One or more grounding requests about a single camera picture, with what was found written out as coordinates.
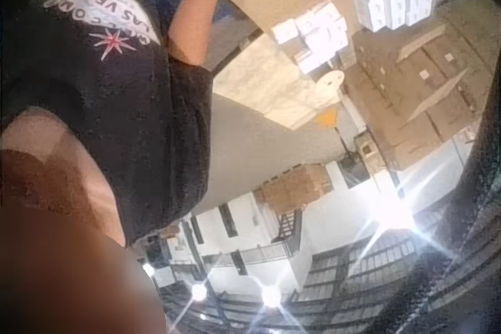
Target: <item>ceiling light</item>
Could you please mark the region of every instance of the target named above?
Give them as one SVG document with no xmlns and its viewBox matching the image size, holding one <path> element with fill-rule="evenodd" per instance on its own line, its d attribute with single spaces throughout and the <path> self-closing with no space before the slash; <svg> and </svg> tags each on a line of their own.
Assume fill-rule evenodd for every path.
<svg viewBox="0 0 501 334">
<path fill-rule="evenodd" d="M 155 274 L 155 269 L 148 263 L 143 264 L 142 269 L 148 274 L 150 278 L 153 277 L 153 274 Z"/>
<path fill-rule="evenodd" d="M 205 300 L 207 297 L 207 288 L 204 285 L 193 285 L 191 287 L 191 296 L 195 301 Z"/>
<path fill-rule="evenodd" d="M 265 307 L 277 308 L 280 306 L 282 295 L 277 286 L 265 286 L 262 290 L 262 298 Z"/>
</svg>

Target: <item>person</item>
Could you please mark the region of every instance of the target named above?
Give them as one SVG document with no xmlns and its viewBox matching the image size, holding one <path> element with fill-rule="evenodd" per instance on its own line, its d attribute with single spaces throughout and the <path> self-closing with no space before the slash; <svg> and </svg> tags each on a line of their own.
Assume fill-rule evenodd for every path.
<svg viewBox="0 0 501 334">
<path fill-rule="evenodd" d="M 181 0 L 171 20 L 160 0 L 14 2 L 2 207 L 64 214 L 121 246 L 191 210 L 207 190 L 217 1 Z"/>
<path fill-rule="evenodd" d="M 207 190 L 217 1 L 2 0 L 6 332 L 166 332 L 124 247 Z"/>
</svg>

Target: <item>metal beam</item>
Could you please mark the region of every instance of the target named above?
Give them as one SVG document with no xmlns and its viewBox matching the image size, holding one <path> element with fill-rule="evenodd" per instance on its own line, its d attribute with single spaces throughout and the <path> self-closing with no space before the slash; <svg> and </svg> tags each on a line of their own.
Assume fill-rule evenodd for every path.
<svg viewBox="0 0 501 334">
<path fill-rule="evenodd" d="M 189 250 L 191 251 L 193 258 L 195 259 L 195 263 L 198 266 L 198 270 L 202 274 L 202 278 L 205 281 L 205 286 L 207 287 L 207 294 L 209 295 L 211 300 L 214 301 L 214 305 L 216 307 L 216 310 L 218 311 L 218 316 L 220 317 L 220 319 L 226 326 L 230 326 L 229 320 L 226 317 L 225 312 L 221 307 L 221 304 L 219 303 L 218 296 L 216 295 L 214 289 L 212 288 L 211 281 L 209 281 L 209 278 L 207 277 L 207 272 L 205 271 L 204 263 L 202 262 L 200 254 L 198 253 L 198 249 L 196 248 L 195 240 L 193 239 L 192 229 L 189 226 L 189 224 L 185 221 L 182 221 L 182 229 L 185 232 L 185 237 L 186 240 L 188 241 Z"/>
</svg>

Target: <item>wall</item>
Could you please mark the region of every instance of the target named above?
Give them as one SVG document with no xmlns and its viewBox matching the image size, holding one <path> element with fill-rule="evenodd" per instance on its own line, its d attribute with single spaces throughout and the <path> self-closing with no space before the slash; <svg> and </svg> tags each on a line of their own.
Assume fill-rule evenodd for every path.
<svg viewBox="0 0 501 334">
<path fill-rule="evenodd" d="M 204 244 L 198 245 L 200 254 L 229 253 L 235 250 L 248 250 L 271 243 L 273 237 L 269 218 L 259 212 L 252 192 L 228 202 L 229 211 L 235 222 L 238 236 L 229 238 L 223 225 L 221 214 L 216 207 L 196 216 Z"/>
<path fill-rule="evenodd" d="M 456 187 L 469 152 L 470 146 L 459 140 L 455 145 L 449 140 L 420 162 L 398 172 L 406 205 L 413 213 L 430 206 Z"/>
<path fill-rule="evenodd" d="M 455 137 L 409 169 L 397 173 L 405 204 L 413 213 L 435 203 L 456 187 L 470 150 L 471 144 L 465 145 Z M 387 171 L 378 173 L 377 184 L 371 178 L 348 189 L 336 162 L 327 164 L 326 168 L 334 190 L 308 205 L 303 213 L 303 226 L 313 254 L 372 235 L 377 228 L 373 219 L 380 205 L 380 191 L 388 194 L 393 189 Z"/>
<path fill-rule="evenodd" d="M 271 286 L 279 283 L 282 293 L 292 293 L 298 288 L 289 260 L 277 260 L 262 264 L 246 265 L 249 275 L 238 275 L 234 267 L 213 268 L 209 280 L 216 293 L 261 295 L 260 284 Z"/>
<path fill-rule="evenodd" d="M 301 230 L 301 248 L 290 259 L 290 266 L 296 278 L 297 291 L 301 292 L 312 267 L 312 245 L 310 244 L 308 231 L 304 226 Z"/>
<path fill-rule="evenodd" d="M 373 234 L 377 228 L 372 217 L 380 193 L 374 181 L 348 189 L 336 162 L 328 163 L 326 169 L 334 190 L 309 204 L 303 213 L 303 227 L 313 254 L 345 246 L 357 237 Z"/>
</svg>

